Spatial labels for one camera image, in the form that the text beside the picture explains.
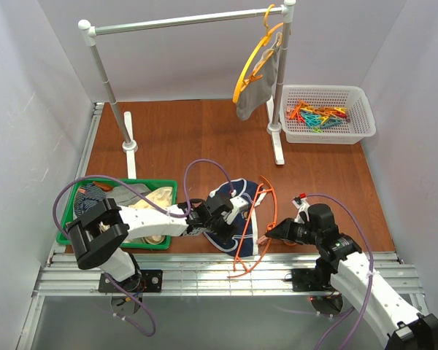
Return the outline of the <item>navy blue underwear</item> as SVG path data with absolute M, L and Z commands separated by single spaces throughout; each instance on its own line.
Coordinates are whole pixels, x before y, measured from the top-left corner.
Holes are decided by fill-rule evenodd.
M 231 181 L 235 196 L 231 199 L 235 214 L 233 221 L 227 223 L 233 226 L 234 232 L 228 240 L 223 240 L 216 233 L 206 232 L 205 238 L 219 251 L 234 257 L 239 252 L 239 257 L 250 257 L 258 254 L 258 223 L 256 211 L 248 219 L 253 200 L 258 190 L 258 184 L 243 178 Z

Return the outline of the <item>orange plastic hanger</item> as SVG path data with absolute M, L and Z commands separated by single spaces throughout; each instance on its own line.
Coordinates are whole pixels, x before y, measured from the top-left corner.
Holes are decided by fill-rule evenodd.
M 253 211 L 256 213 L 258 223 L 258 238 L 265 232 L 277 225 L 279 200 L 278 191 L 264 176 L 260 176 L 261 182 L 255 194 L 253 204 L 248 214 L 251 218 Z M 283 279 L 289 279 L 292 269 L 292 259 L 288 254 L 269 254 L 268 250 L 272 241 L 269 239 L 265 244 L 258 245 L 258 254 L 250 257 L 239 257 L 239 252 L 233 257 L 232 269 L 228 271 L 226 280 L 233 283 L 237 279 L 250 278 L 255 280 L 253 271 L 258 271 L 257 279 L 267 279 L 272 272 L 283 272 Z

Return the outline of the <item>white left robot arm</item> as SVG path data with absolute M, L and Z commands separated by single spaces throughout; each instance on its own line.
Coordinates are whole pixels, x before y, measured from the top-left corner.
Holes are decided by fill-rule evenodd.
M 250 204 L 223 192 L 196 204 L 179 203 L 167 209 L 135 209 L 104 199 L 66 228 L 79 269 L 98 268 L 122 284 L 139 278 L 135 259 L 121 249 L 126 240 L 148 236 L 199 236 L 211 233 L 221 241 L 233 237 L 234 220 Z

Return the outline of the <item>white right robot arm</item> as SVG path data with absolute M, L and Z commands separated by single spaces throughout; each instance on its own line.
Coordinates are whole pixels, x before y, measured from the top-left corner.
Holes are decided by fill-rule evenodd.
M 438 318 L 398 294 L 361 247 L 339 231 L 328 205 L 301 205 L 298 218 L 283 220 L 266 237 L 315 246 L 317 284 L 341 292 L 384 349 L 438 349 Z

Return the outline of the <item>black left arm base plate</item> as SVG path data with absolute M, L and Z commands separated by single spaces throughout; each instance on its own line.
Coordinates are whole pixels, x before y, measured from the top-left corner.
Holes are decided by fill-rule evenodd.
M 131 294 L 138 292 L 159 293 L 162 290 L 163 273 L 162 270 L 141 270 L 124 281 L 117 281 L 117 285 Z M 98 291 L 101 293 L 119 292 L 116 286 L 104 274 L 100 276 Z

